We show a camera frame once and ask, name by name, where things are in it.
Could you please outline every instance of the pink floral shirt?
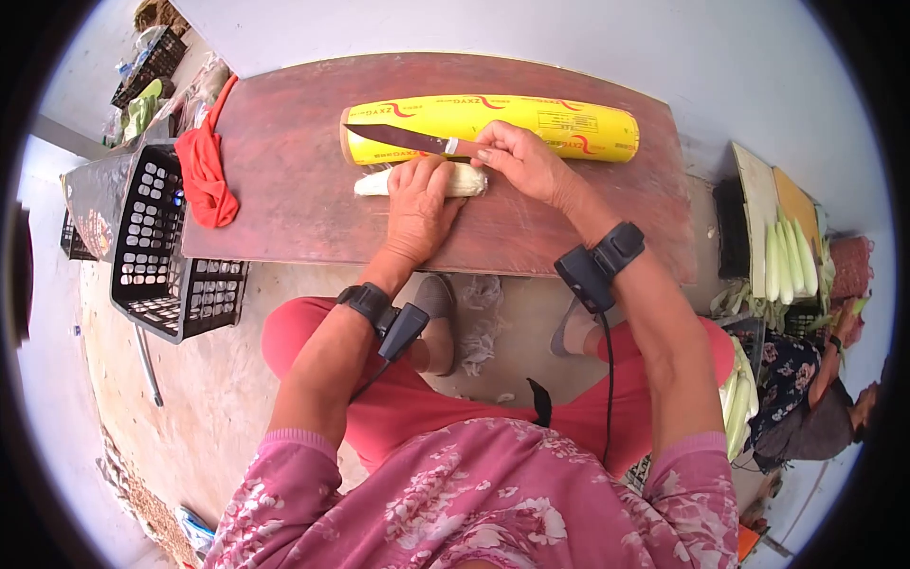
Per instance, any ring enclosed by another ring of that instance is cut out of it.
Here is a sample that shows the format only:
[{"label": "pink floral shirt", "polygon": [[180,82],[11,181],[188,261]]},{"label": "pink floral shirt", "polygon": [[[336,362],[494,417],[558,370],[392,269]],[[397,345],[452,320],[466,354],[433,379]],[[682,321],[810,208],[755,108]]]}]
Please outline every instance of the pink floral shirt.
[{"label": "pink floral shirt", "polygon": [[735,567],[736,497],[721,432],[677,442],[644,496],[551,429],[475,419],[422,434],[345,496],[313,432],[269,433],[205,567]]}]

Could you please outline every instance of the person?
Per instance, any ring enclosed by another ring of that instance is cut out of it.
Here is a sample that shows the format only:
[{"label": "person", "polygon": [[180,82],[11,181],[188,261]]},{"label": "person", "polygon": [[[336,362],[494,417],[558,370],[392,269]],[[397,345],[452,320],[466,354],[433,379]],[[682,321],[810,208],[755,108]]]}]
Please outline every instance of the person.
[{"label": "person", "polygon": [[850,299],[841,308],[824,355],[808,340],[765,332],[762,365],[768,379],[759,388],[759,411],[749,421],[745,445],[754,448],[762,472],[789,460],[825,461],[863,440],[878,383],[860,391],[854,403],[838,376],[841,349],[849,347],[857,323],[855,303]]},{"label": "person", "polygon": [[[477,140],[495,147],[482,164],[564,213],[586,247],[622,221],[529,130],[494,121]],[[394,299],[438,250],[464,202],[444,201],[452,169],[437,156],[394,167],[388,236],[358,284]],[[553,406],[548,428],[533,409],[446,397],[418,375],[451,368],[442,279],[427,277],[415,299],[431,318],[421,338],[354,402],[383,363],[367,318],[329,299],[280,306],[262,331],[263,357],[280,378],[271,421],[205,567],[736,566],[717,391],[732,344],[695,316],[647,247],[616,275],[612,294],[628,323],[612,331],[603,463],[607,381]],[[603,331],[577,311],[557,337],[567,352],[606,358]],[[369,471],[345,496],[342,439]],[[654,462],[639,496],[616,477],[647,452]]]}]

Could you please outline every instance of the knife handle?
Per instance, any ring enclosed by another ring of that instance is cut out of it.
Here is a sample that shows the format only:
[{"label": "knife handle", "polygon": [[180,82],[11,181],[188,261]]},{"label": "knife handle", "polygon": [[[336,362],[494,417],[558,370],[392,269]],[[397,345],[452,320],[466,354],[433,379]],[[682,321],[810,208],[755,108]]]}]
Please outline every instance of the knife handle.
[{"label": "knife handle", "polygon": [[480,160],[477,156],[478,150],[495,150],[494,147],[488,147],[485,144],[479,144],[477,142],[471,142],[470,140],[465,140],[463,138],[456,138],[458,144],[455,146],[455,151],[452,154],[459,156],[470,156]]}]

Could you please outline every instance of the plastic wrap roll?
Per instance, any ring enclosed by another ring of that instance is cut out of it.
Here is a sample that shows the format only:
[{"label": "plastic wrap roll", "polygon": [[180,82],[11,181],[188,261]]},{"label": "plastic wrap roll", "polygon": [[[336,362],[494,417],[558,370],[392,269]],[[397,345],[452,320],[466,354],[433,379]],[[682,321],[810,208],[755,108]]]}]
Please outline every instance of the plastic wrap roll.
[{"label": "plastic wrap roll", "polygon": [[[638,123],[631,114],[567,99],[438,95],[366,103],[341,113],[341,125],[386,124],[465,140],[473,140],[496,119],[528,128],[564,158],[628,162],[638,151]],[[426,154],[359,137],[343,126],[340,137],[350,164],[396,162]]]}]

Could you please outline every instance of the metal pole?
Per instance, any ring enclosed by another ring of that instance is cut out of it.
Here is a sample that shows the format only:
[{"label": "metal pole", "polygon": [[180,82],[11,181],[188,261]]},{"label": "metal pole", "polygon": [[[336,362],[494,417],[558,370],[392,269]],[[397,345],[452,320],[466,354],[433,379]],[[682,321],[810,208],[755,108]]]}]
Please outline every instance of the metal pole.
[{"label": "metal pole", "polygon": [[158,392],[158,383],[155,381],[155,372],[152,370],[152,362],[148,359],[148,346],[146,345],[146,331],[139,328],[139,325],[133,323],[133,332],[136,335],[136,347],[139,350],[139,359],[142,361],[142,369],[146,372],[146,381],[148,387],[152,390],[152,401],[157,407],[164,407],[161,401],[161,393]]}]

